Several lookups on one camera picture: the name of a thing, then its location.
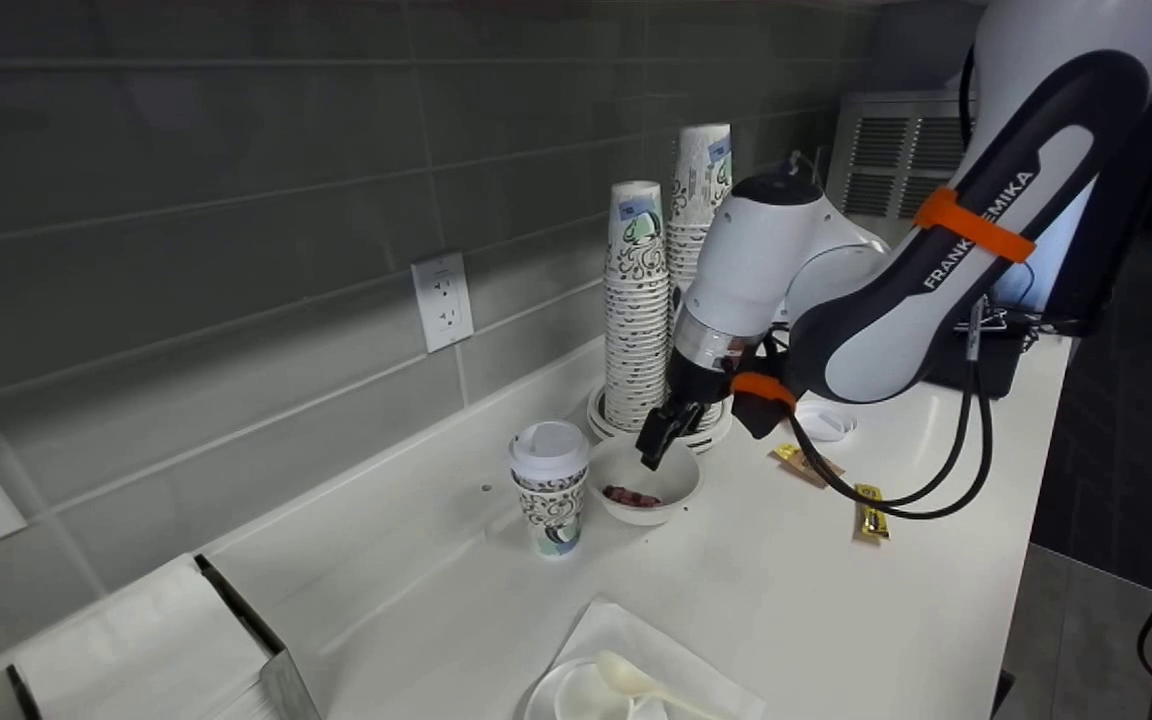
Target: white container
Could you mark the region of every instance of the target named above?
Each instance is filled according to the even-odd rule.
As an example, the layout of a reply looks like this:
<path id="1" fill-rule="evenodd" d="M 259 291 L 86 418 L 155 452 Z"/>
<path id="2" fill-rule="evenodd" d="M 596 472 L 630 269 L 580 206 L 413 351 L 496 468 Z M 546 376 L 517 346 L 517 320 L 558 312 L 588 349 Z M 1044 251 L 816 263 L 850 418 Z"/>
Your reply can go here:
<path id="1" fill-rule="evenodd" d="M 620 431 L 637 431 L 665 401 L 667 360 L 667 255 L 659 185 L 652 182 L 611 190 L 605 336 L 605 413 Z"/>
<path id="2" fill-rule="evenodd" d="M 682 444 L 672 444 L 654 468 L 644 468 L 630 435 L 605 442 L 588 465 L 591 494 L 620 526 L 654 527 L 682 509 L 700 484 L 700 465 Z"/>

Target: cup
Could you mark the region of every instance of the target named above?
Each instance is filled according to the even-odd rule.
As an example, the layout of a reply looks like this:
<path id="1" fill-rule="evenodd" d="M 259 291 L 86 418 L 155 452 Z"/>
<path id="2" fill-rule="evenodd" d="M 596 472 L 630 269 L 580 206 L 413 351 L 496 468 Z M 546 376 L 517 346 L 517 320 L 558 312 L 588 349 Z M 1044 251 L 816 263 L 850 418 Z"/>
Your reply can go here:
<path id="1" fill-rule="evenodd" d="M 605 291 L 605 413 L 637 431 L 665 401 L 667 365 L 667 251 L 652 182 L 611 185 Z"/>
<path id="2" fill-rule="evenodd" d="M 580 546 L 580 509 L 591 444 L 566 421 L 528 423 L 508 444 L 513 484 L 519 488 L 531 551 L 573 558 Z"/>
<path id="3" fill-rule="evenodd" d="M 672 230 L 708 230 L 730 191 L 730 126 L 679 132 Z"/>

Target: orange strap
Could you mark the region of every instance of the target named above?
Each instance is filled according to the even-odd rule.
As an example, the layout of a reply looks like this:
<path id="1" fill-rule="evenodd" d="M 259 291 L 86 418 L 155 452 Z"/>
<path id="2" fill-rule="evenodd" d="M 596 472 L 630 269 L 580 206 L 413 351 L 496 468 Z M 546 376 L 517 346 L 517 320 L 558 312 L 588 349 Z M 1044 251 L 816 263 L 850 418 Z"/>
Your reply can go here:
<path id="1" fill-rule="evenodd" d="M 774 376 L 765 376 L 765 372 L 735 372 L 730 376 L 730 391 L 754 395 L 754 401 L 768 401 L 768 406 L 782 406 L 782 409 L 796 406 L 796 395 Z"/>
<path id="2" fill-rule="evenodd" d="M 918 211 L 911 218 L 916 230 L 949 230 L 956 234 L 958 239 L 976 244 L 976 248 L 986 248 L 992 255 L 1000 259 L 1011 259 L 1011 263 L 1022 263 L 1028 251 L 1031 251 L 1031 239 L 966 211 L 958 206 L 958 197 L 951 190 L 936 190 Z"/>

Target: stack of paper cups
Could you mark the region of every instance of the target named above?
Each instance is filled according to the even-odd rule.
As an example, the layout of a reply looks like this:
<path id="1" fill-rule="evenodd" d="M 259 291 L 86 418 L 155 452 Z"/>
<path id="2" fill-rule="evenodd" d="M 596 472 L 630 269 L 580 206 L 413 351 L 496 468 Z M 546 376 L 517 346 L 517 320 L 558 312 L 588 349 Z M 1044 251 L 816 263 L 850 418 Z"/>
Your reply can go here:
<path id="1" fill-rule="evenodd" d="M 696 279 L 711 218 L 730 191 L 730 126 L 696 126 L 679 136 L 676 206 L 667 230 L 672 286 Z"/>
<path id="2" fill-rule="evenodd" d="M 667 255 L 659 185 L 611 190 L 605 418 L 637 431 L 665 401 Z"/>

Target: patterned paper cup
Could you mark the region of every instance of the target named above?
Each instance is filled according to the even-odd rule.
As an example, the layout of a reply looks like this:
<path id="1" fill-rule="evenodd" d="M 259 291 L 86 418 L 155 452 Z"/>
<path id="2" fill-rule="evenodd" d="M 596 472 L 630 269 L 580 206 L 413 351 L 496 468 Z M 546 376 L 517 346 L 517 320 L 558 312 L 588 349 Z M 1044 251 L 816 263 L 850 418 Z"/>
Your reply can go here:
<path id="1" fill-rule="evenodd" d="M 513 484 L 519 488 L 531 551 L 573 558 L 580 546 L 582 472 L 591 444 L 566 421 L 528 423 L 508 444 Z"/>

